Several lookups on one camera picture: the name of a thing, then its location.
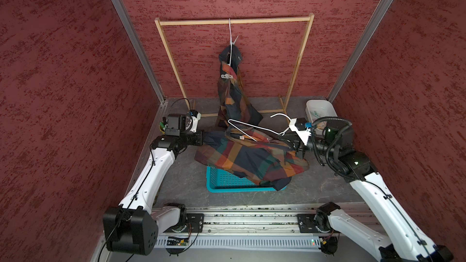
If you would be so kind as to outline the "plaid shirt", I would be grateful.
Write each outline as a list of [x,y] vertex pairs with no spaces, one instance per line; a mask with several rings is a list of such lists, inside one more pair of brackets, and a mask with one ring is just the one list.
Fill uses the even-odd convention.
[[220,75],[231,74],[234,80],[225,80],[219,77],[217,88],[220,100],[216,126],[227,128],[227,120],[239,120],[245,123],[259,125],[263,116],[251,104],[245,92],[240,77],[239,64],[242,62],[242,55],[239,48],[233,45],[233,60],[231,67],[229,61],[229,46],[227,46],[218,56],[220,62]]
[[288,144],[252,127],[206,133],[194,159],[276,191],[309,169],[308,161]]

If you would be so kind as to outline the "white wire hanger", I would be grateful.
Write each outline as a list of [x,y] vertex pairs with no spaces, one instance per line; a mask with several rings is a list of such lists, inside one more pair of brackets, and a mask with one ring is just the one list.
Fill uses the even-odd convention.
[[229,61],[228,65],[231,67],[231,62],[233,60],[233,34],[231,29],[231,19],[228,19],[228,27],[229,27]]
[[238,131],[240,131],[241,133],[243,133],[244,135],[246,135],[249,139],[257,142],[257,140],[250,134],[246,133],[242,127],[244,127],[245,129],[256,129],[256,130],[260,130],[260,131],[265,131],[265,132],[269,132],[269,133],[272,133],[278,137],[282,137],[285,135],[285,133],[287,133],[287,131],[290,130],[290,126],[287,126],[285,130],[283,130],[282,132],[276,132],[272,129],[269,129],[267,127],[262,127],[262,126],[256,126],[256,125],[253,125],[253,124],[249,124],[249,123],[245,123],[245,122],[242,122],[242,121],[239,121],[239,120],[233,120],[233,119],[229,119],[227,120],[227,123],[232,126],[233,128],[237,129]]

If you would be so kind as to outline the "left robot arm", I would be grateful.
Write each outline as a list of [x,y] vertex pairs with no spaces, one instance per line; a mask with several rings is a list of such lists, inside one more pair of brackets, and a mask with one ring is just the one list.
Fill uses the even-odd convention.
[[149,255],[158,235],[167,230],[192,233],[185,205],[169,203],[153,212],[161,183],[178,155],[189,146],[201,146],[197,125],[201,113],[170,114],[163,119],[163,134],[149,146],[144,169],[117,207],[103,215],[104,249],[132,255]]

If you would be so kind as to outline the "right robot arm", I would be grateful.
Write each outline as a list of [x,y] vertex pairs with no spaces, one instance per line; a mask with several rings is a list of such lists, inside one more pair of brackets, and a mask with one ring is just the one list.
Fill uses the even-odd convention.
[[298,153],[313,152],[322,166],[343,178],[365,201],[383,234],[350,217],[340,206],[320,206],[314,223],[321,232],[333,230],[350,238],[379,262],[451,262],[453,253],[426,235],[385,184],[373,162],[353,147],[351,121],[325,116],[309,123],[291,119],[280,138]]

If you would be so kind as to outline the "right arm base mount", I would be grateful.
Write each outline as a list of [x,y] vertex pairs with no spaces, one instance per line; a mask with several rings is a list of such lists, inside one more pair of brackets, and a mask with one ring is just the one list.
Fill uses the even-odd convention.
[[325,213],[300,213],[296,217],[301,234],[313,234],[323,237],[338,234],[338,229],[342,229],[343,224],[349,221],[348,218],[327,215]]

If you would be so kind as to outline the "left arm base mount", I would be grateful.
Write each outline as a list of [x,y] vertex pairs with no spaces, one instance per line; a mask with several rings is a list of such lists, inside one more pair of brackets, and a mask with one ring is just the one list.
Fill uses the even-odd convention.
[[205,215],[203,213],[187,213],[182,226],[172,226],[164,231],[165,234],[202,233]]

